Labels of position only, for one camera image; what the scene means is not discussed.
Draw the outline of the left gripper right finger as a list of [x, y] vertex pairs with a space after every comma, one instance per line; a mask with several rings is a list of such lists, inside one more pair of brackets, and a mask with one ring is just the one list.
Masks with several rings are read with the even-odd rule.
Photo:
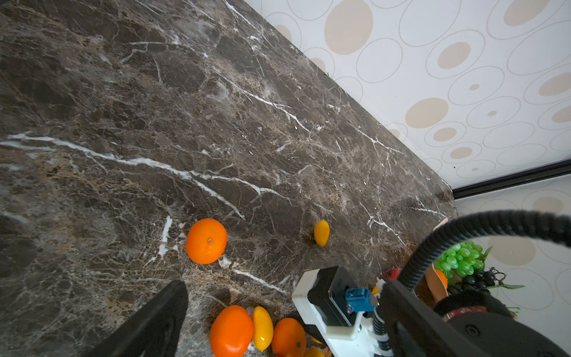
[[394, 356], [486, 356], [396, 280], [381, 294], [382, 318]]

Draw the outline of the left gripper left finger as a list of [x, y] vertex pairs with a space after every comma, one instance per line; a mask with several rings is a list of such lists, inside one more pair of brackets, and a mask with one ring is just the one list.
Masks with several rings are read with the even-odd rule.
[[174, 280], [88, 356], [174, 356], [188, 308], [185, 282]]

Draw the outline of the pink scalloped fruit bowl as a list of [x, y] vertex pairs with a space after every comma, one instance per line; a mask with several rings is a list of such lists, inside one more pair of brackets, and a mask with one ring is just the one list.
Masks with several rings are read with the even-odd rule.
[[436, 302], [440, 302], [444, 298], [448, 297], [448, 289], [444, 288], [435, 270], [436, 268], [434, 264], [432, 264], [425, 273], [425, 279], [434, 300]]

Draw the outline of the fake orange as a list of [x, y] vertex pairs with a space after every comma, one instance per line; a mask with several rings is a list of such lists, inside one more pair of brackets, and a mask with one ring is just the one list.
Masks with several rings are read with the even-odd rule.
[[199, 220], [187, 235], [187, 255], [194, 263], [208, 265], [220, 259], [227, 242], [228, 233], [223, 224], [210, 218]]
[[279, 357], [304, 357], [306, 332], [294, 318], [284, 318], [274, 329], [272, 352]]
[[210, 344], [215, 357], [241, 357], [250, 345], [254, 325], [246, 309], [229, 306], [214, 321]]
[[442, 282], [444, 288], [447, 289], [448, 288], [448, 279], [445, 276], [445, 273], [440, 271], [439, 269], [436, 269], [435, 272], [436, 272], [438, 278], [440, 279], [440, 281]]

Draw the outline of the black fake grape bunch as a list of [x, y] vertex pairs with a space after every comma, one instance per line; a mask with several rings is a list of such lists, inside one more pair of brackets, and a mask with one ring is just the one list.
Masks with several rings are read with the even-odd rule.
[[507, 284], [506, 273], [495, 268], [490, 268], [488, 271], [477, 269], [473, 275], [467, 275], [449, 286], [448, 294], [457, 295], [465, 291], [479, 291], [490, 295], [492, 289], [518, 290], [524, 287], [525, 285]]

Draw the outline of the green fake grape bunch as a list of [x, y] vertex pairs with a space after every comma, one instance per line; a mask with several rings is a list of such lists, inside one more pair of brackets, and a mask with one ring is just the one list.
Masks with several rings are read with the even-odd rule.
[[480, 274], [484, 272], [491, 250], [472, 241], [461, 242], [441, 254], [433, 263], [433, 267], [447, 279]]

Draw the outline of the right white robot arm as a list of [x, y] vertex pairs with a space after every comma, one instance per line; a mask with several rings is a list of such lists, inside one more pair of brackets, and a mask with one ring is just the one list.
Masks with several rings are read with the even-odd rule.
[[516, 321], [492, 297], [505, 273], [477, 268], [450, 286], [433, 309], [413, 296], [428, 269], [449, 248], [472, 238], [528, 237], [570, 246], [570, 218], [537, 211], [486, 211], [437, 228], [412, 254], [395, 281], [385, 284], [374, 310], [373, 332], [395, 356], [566, 356], [546, 336]]

